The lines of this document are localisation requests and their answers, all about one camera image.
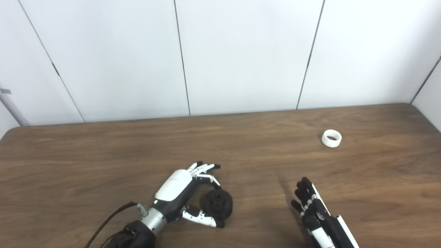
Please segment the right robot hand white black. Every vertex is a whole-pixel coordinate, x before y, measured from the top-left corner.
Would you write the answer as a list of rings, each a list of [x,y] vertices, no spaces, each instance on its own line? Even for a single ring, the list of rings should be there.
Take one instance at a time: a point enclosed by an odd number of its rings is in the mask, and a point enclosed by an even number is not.
[[[315,185],[307,177],[297,182],[291,205],[311,236],[315,248],[358,248],[359,244],[341,215],[333,216]]]

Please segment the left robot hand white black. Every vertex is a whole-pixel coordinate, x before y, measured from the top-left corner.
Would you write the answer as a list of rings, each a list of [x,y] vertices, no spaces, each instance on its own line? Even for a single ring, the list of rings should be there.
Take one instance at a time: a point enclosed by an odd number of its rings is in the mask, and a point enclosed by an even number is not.
[[[187,203],[201,185],[212,185],[214,189],[222,188],[218,180],[208,173],[219,168],[219,164],[204,164],[198,161],[189,168],[174,171],[156,192],[150,208],[159,212],[160,219],[166,223],[184,218],[194,223],[224,228],[225,221]]]

